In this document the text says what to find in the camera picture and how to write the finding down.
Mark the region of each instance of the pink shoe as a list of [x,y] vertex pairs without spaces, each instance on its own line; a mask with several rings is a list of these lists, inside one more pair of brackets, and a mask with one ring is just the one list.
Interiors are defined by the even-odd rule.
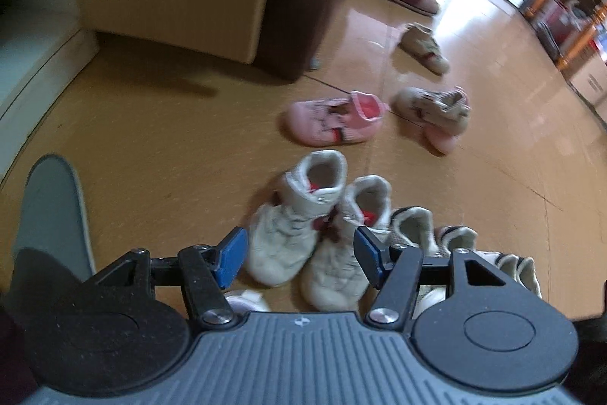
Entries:
[[379,130],[387,109],[375,95],[353,91],[350,98],[293,102],[286,123],[293,136],[309,146],[358,143]]

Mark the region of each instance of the silver bolt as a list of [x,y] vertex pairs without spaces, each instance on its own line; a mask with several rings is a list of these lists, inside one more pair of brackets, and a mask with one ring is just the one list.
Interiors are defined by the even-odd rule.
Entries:
[[234,315],[226,309],[209,309],[202,314],[202,319],[205,323],[221,325],[232,321]]
[[369,319],[375,323],[394,323],[398,319],[398,313],[394,309],[378,307],[369,313]]

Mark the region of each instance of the baseboard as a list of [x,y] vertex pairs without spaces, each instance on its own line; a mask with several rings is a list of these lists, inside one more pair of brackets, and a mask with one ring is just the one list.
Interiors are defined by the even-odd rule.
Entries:
[[0,181],[57,97],[98,51],[95,34],[79,30],[21,90],[0,118]]

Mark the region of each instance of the gray ribbed panel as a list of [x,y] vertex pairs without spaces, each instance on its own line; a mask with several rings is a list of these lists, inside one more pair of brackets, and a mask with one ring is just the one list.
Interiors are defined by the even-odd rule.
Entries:
[[402,338],[366,328],[353,313],[253,313],[208,333],[165,381],[118,398],[70,397],[48,388],[26,405],[568,405],[552,389],[533,397],[488,398],[440,381]]

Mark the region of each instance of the cabinet shelf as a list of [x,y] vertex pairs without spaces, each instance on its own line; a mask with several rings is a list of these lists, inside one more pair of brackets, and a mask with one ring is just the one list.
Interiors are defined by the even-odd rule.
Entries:
[[78,28],[69,14],[9,8],[0,15],[0,117]]

